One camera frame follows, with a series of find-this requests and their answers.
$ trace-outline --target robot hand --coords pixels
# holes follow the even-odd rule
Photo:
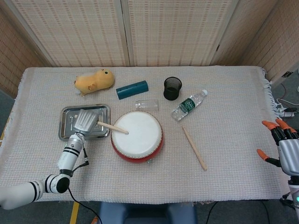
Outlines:
[[[98,117],[96,113],[81,110],[74,125],[77,132],[70,136],[58,161],[59,174],[51,174],[43,180],[12,187],[0,187],[0,207],[7,210],[14,209],[40,199],[45,192],[61,194],[67,191],[81,150],[84,150],[85,154],[85,164],[81,166],[88,165],[84,149],[85,134],[93,130]]]
[[[299,135],[290,126],[280,119],[276,119],[278,123],[262,121],[272,134],[277,148],[279,160],[268,157],[261,149],[257,150],[259,156],[268,163],[277,167],[281,167],[282,171],[291,176],[288,181],[290,192],[283,196],[283,201],[289,194],[292,195],[292,206],[295,208],[299,218]]]

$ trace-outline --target glass cup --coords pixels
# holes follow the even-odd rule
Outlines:
[[[158,100],[154,99],[137,100],[135,106],[138,111],[159,111]]]

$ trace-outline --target metal tray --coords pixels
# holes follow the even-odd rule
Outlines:
[[[110,107],[106,104],[94,104],[84,106],[67,106],[62,109],[59,122],[59,138],[64,141],[75,133],[73,125],[75,123],[75,115],[79,114],[80,109],[92,110],[99,114],[99,121],[110,124]],[[93,131],[86,136],[86,139],[105,138],[109,135],[109,128],[96,125]]]

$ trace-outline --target black cup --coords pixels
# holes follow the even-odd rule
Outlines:
[[[178,98],[179,91],[182,88],[182,82],[176,77],[169,77],[164,81],[164,97],[167,100]]]

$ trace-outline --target stuffed toy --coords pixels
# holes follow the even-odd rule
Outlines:
[[[101,69],[91,76],[77,76],[75,88],[82,96],[88,93],[109,88],[114,83],[114,75],[109,69]]]

